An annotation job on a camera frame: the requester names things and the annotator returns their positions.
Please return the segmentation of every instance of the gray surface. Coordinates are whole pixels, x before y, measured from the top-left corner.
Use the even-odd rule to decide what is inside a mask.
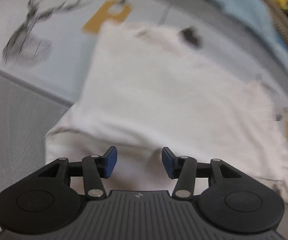
[[[206,223],[187,201],[166,191],[112,191],[102,201],[90,201],[70,225],[40,236],[4,231],[0,240],[282,240],[273,231],[234,235]]]
[[[167,0],[213,25],[253,54],[288,93],[288,76],[266,47],[243,25],[205,0]],[[68,102],[34,91],[0,73],[0,192],[44,163],[44,136]]]

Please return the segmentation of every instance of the orange printed shape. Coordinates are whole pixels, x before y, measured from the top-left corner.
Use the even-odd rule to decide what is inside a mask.
[[[132,11],[130,4],[121,4],[122,11],[120,13],[115,13],[109,9],[120,2],[120,0],[109,0],[106,1],[100,9],[93,15],[93,17],[84,25],[83,31],[97,34],[100,31],[101,25],[106,20],[114,20],[117,22],[124,22],[128,15]]]

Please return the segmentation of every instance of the ridged surface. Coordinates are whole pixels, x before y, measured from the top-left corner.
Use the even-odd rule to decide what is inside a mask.
[[[113,191],[103,201],[89,202],[70,225],[56,232],[24,236],[4,231],[0,240],[280,240],[271,231],[238,236],[207,224],[191,203],[177,201],[166,191]]]

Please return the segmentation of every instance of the white cloth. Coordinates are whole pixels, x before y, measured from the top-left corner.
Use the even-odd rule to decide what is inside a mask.
[[[80,100],[46,136],[47,162],[80,161],[114,145],[118,162],[107,190],[172,192],[175,181],[160,157],[168,146],[199,162],[220,158],[288,203],[288,151],[271,99],[257,82],[240,82],[190,47],[179,31],[104,24]]]

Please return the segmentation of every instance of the blue cloth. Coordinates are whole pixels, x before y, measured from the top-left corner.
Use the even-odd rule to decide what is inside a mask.
[[[262,0],[213,0],[223,13],[233,16],[249,27],[288,71],[288,50],[272,25],[270,14]]]

